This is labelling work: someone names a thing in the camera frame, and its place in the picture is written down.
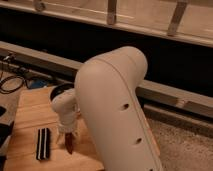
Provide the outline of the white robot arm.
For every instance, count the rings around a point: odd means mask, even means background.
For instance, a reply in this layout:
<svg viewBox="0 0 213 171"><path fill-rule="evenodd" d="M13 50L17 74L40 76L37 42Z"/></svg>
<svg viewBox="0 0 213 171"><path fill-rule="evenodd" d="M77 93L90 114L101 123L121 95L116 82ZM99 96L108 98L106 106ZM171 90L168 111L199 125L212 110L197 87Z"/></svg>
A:
<svg viewBox="0 0 213 171"><path fill-rule="evenodd" d="M78 70L74 86L51 102L63 133L74 133L76 114L82 114L105 171L163 171L136 96L147 68L145 55L135 47L97 55Z"/></svg>

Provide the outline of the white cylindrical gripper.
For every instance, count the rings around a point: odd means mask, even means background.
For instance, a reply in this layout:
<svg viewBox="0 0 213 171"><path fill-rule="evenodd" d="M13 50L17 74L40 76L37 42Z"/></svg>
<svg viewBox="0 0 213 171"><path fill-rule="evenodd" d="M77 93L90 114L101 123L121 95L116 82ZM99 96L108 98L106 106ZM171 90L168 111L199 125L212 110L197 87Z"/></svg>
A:
<svg viewBox="0 0 213 171"><path fill-rule="evenodd" d="M73 137L78 140L80 134L77 130L77 115L61 115L59 117L58 130L60 132L57 134L56 144L61 144L64 141L64 133L72 133Z"/></svg>

